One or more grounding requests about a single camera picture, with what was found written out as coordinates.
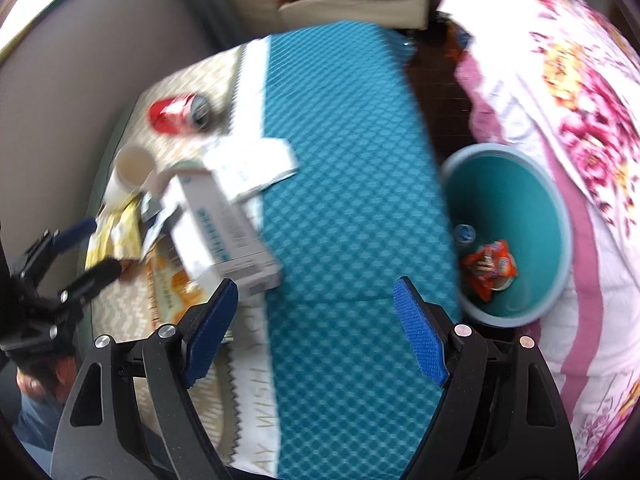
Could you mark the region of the left hand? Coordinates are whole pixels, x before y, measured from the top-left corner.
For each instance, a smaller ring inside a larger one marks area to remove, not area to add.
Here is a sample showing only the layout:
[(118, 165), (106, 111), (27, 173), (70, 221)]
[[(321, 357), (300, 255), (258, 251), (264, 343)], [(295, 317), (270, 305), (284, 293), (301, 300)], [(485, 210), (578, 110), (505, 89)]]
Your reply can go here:
[(64, 404), (77, 377), (77, 363), (73, 356), (60, 356), (55, 360), (37, 363), (25, 372), (17, 369), (15, 380), (21, 394), (35, 401), (49, 396)]

